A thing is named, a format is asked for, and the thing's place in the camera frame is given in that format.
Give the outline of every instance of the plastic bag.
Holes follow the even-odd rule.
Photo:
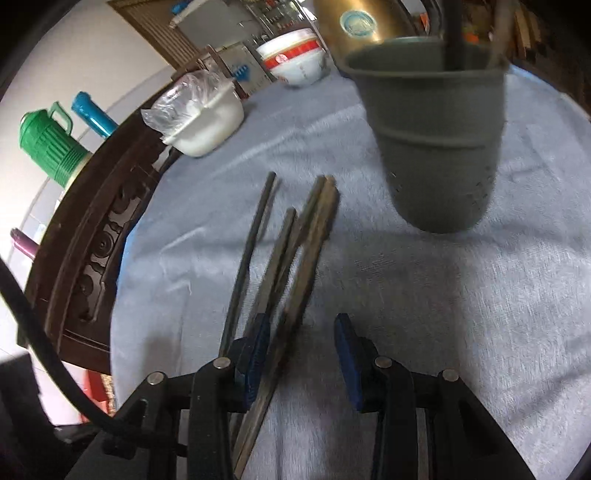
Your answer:
[[[142,110],[142,118],[150,128],[173,135],[230,86],[231,80],[207,70],[186,73],[149,110]]]

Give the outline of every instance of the stacked bowl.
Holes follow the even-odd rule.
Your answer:
[[[311,28],[302,28],[269,40],[257,48],[265,67],[280,81],[306,86],[319,80],[326,52]]]

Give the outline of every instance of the round logo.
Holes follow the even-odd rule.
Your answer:
[[[283,55],[283,53],[280,53],[277,57],[275,57],[275,61],[277,63],[283,63],[287,60],[289,60],[289,59],[287,58],[287,56]]]
[[[369,37],[377,26],[374,18],[361,10],[349,10],[340,16],[340,27],[350,37]]]

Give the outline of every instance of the silver bolt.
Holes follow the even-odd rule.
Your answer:
[[[158,385],[162,380],[164,380],[164,374],[162,372],[152,372],[146,378],[146,381],[150,385]]]
[[[453,368],[447,368],[443,371],[443,379],[448,382],[455,382],[458,378],[460,378],[460,375]]]
[[[387,356],[379,356],[374,360],[374,363],[378,368],[390,368],[392,366],[392,359]]]
[[[227,356],[218,356],[213,361],[213,366],[215,368],[219,368],[220,370],[222,368],[228,368],[231,364],[232,364],[232,361]]]

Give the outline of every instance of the blue bottle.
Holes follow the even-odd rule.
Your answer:
[[[86,92],[76,95],[72,102],[72,111],[103,138],[109,137],[117,128],[113,119],[104,113]]]

